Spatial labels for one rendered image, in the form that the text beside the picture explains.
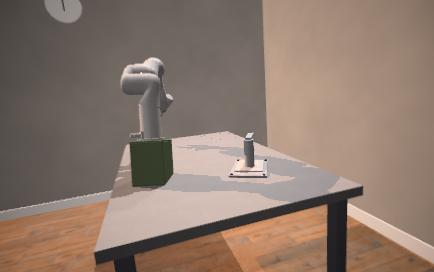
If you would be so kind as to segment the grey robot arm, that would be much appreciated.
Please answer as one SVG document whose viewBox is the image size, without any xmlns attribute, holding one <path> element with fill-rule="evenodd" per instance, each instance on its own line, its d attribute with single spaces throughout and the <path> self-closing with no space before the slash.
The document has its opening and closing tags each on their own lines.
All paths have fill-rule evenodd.
<svg viewBox="0 0 434 272">
<path fill-rule="evenodd" d="M 168 109 L 173 97 L 165 93 L 161 77 L 164 71 L 164 64 L 157 58 L 124 69 L 122 91 L 127 95 L 144 95 L 139 102 L 140 132 L 130 134 L 130 138 L 139 138 L 138 141 L 165 140 L 161 133 L 160 112 Z"/>
</svg>

